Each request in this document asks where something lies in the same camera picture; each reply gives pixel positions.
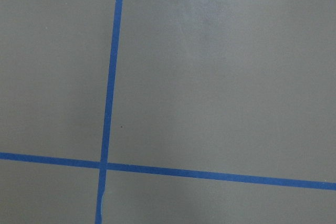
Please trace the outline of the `brown paper table cover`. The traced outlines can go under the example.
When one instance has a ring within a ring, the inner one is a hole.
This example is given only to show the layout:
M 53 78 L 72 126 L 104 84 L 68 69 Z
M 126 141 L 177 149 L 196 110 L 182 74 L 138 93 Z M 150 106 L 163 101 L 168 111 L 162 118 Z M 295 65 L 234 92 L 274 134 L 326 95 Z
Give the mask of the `brown paper table cover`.
M 1 0 L 1 223 L 335 223 L 335 0 Z

